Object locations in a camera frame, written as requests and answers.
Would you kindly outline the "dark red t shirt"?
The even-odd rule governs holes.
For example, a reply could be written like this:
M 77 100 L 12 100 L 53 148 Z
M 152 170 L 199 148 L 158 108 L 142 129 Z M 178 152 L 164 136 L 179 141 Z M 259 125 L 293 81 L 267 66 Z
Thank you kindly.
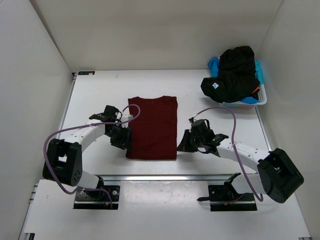
M 131 121 L 131 160 L 176 160 L 178 101 L 175 96 L 133 97 L 128 104 L 140 107 L 140 115 Z

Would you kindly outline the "black t shirt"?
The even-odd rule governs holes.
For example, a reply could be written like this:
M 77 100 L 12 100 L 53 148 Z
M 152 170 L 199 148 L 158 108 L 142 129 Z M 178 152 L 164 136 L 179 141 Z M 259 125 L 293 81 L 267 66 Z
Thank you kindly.
M 255 53 L 250 46 L 226 50 L 219 57 L 217 77 L 206 77 L 200 88 L 217 103 L 235 103 L 250 97 L 259 87 L 255 77 Z

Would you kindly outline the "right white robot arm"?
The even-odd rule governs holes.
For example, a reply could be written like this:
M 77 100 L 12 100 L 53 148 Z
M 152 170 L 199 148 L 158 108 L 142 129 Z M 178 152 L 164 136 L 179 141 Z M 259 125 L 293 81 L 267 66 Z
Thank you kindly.
M 191 123 L 191 128 L 184 131 L 177 151 L 213 154 L 239 163 L 242 170 L 248 167 L 255 171 L 254 174 L 236 174 L 225 183 L 224 193 L 230 200 L 236 200 L 242 194 L 257 193 L 283 204 L 305 181 L 284 150 L 261 150 L 235 142 L 225 134 L 215 134 L 207 119 Z

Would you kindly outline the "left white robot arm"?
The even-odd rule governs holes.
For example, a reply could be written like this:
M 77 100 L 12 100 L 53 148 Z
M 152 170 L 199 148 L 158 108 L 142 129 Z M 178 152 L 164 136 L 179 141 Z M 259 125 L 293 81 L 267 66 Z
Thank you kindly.
M 85 125 L 72 127 L 73 133 L 68 137 L 50 136 L 43 146 L 43 178 L 55 181 L 61 188 L 64 185 L 75 187 L 95 201 L 110 202 L 103 178 L 83 170 L 83 152 L 102 136 L 109 137 L 113 147 L 130 150 L 132 128 L 129 123 L 133 120 L 135 116 L 107 105 L 103 112 L 90 116 Z

